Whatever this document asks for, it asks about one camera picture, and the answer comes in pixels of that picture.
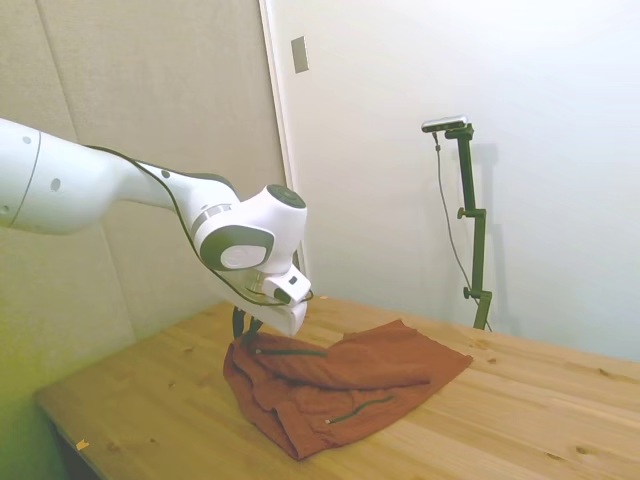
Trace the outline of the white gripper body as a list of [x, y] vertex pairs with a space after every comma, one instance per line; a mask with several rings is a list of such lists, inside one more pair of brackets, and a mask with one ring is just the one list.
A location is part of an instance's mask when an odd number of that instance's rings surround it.
[[268, 327], [281, 334], [295, 336], [302, 327], [307, 313], [307, 303], [301, 302], [294, 306], [256, 306], [250, 309], [250, 314]]

